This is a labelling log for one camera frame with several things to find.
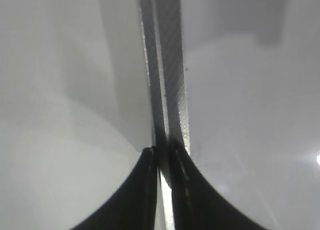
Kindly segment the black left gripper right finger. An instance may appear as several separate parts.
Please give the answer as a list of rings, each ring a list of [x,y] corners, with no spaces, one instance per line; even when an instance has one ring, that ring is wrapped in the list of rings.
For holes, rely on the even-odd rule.
[[[183,145],[171,139],[167,154],[176,229],[263,229],[211,186]]]

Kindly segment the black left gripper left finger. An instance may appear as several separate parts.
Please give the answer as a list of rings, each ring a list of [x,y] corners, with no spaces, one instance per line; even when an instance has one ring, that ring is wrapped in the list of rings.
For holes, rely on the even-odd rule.
[[[154,229],[157,185],[158,151],[147,147],[118,190],[73,229]]]

